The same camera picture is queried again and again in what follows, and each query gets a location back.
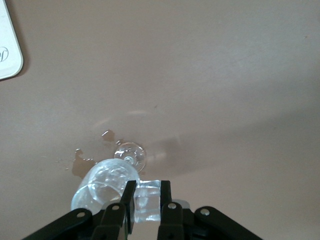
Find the white device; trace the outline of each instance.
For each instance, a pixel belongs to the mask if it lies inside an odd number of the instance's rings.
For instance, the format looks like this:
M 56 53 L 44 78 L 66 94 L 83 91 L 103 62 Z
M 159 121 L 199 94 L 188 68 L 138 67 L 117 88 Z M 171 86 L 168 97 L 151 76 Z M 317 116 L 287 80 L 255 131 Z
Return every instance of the white device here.
M 0 0 L 0 80 L 18 74 L 23 57 L 5 0 Z

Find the table surface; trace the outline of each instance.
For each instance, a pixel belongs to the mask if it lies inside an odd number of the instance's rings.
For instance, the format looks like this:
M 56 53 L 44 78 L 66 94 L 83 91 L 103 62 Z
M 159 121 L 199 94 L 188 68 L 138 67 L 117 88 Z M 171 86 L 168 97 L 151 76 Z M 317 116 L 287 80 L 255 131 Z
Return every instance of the table surface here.
M 1 239 L 67 213 L 119 139 L 192 210 L 320 239 L 319 0 L 6 3 L 24 66 L 0 81 Z

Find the clear glass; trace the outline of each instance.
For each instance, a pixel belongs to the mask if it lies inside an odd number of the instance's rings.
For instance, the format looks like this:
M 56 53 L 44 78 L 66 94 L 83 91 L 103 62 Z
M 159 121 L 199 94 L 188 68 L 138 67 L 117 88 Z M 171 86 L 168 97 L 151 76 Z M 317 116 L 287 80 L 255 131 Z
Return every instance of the clear glass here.
M 140 181 L 137 170 L 122 159 L 97 163 L 86 174 L 71 201 L 71 210 L 85 208 L 97 214 L 119 202 L 127 181 L 137 181 L 134 193 L 134 220 L 137 223 L 160 220 L 161 181 Z
M 125 142 L 121 143 L 115 150 L 114 158 L 125 160 L 140 172 L 146 165 L 147 154 L 139 144 L 135 142 Z

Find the circular hp logo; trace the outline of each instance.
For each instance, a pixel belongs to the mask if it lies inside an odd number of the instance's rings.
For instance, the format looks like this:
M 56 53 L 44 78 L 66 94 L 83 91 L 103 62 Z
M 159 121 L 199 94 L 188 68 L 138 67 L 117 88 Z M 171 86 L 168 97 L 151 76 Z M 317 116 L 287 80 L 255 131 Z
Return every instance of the circular hp logo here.
M 0 63 L 4 62 L 9 56 L 8 48 L 0 46 Z

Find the beige table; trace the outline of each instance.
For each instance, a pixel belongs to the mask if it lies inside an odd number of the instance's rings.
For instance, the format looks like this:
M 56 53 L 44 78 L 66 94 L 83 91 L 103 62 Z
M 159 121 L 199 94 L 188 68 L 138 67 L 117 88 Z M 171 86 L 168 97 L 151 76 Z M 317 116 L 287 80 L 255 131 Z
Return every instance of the beige table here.
M 67 213 L 83 159 L 122 138 L 147 151 L 142 179 L 170 180 L 192 210 L 320 239 L 319 0 L 7 5 L 25 64 L 0 82 L 1 239 Z

